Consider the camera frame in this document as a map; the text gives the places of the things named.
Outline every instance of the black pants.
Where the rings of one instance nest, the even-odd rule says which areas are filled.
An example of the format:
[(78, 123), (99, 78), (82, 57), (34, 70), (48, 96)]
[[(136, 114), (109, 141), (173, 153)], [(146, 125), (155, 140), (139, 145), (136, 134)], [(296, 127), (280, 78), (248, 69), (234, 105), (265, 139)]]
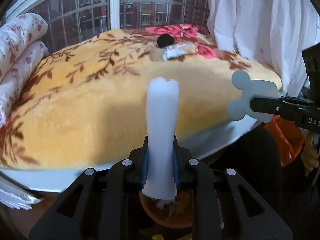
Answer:
[(246, 133), (211, 168), (233, 168), (281, 213), (281, 164), (278, 146), (271, 133), (258, 127)]

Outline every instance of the triangular cutout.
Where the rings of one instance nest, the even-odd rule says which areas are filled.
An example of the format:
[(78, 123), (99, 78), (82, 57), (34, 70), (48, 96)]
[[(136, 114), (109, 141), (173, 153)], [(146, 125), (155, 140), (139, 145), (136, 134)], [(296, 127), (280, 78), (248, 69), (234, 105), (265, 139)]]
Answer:
[(242, 185), (238, 185), (238, 189), (248, 217), (255, 217), (264, 212), (263, 207), (260, 206)]
[(67, 216), (69, 218), (74, 217), (78, 201), (80, 199), (83, 190), (83, 185), (79, 185), (61, 204), (58, 208), (58, 213), (60, 215)]

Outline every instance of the gray round ear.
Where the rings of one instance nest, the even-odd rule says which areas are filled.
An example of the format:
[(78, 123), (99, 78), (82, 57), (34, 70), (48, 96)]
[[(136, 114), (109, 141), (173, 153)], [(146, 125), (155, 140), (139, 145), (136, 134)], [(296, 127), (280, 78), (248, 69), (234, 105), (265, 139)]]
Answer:
[(249, 74), (244, 70), (237, 70), (232, 75), (232, 84), (238, 88), (243, 90), (246, 85), (250, 82)]
[(244, 118), (246, 114), (245, 104), (241, 99), (232, 100), (227, 106), (227, 113), (231, 120), (239, 121)]

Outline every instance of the blue gripper pad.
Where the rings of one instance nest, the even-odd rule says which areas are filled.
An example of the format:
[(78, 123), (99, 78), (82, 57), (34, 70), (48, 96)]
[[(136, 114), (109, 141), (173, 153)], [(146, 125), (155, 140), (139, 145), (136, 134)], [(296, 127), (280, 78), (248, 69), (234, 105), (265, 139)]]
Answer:
[[(180, 187), (179, 163), (178, 163), (178, 158), (177, 158), (177, 154), (174, 147), (172, 149), (172, 154), (173, 154), (173, 180), (174, 180), (174, 183), (176, 184), (176, 188), (179, 188)], [(144, 189), (144, 185), (147, 182), (148, 156), (149, 156), (149, 151), (148, 151), (148, 148), (146, 148), (146, 151), (143, 157), (142, 168), (141, 168), (142, 170), (141, 170), (140, 184), (142, 189)]]

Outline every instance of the hand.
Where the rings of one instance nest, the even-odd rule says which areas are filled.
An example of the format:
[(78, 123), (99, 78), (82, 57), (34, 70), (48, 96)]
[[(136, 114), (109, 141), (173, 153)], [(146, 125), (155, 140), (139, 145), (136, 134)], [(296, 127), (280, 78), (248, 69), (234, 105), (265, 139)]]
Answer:
[(319, 167), (319, 152), (312, 145), (313, 143), (313, 135), (311, 132), (308, 132), (306, 136), (304, 150), (301, 153), (301, 159), (303, 161), (304, 167), (308, 171), (312, 171), (314, 168)]

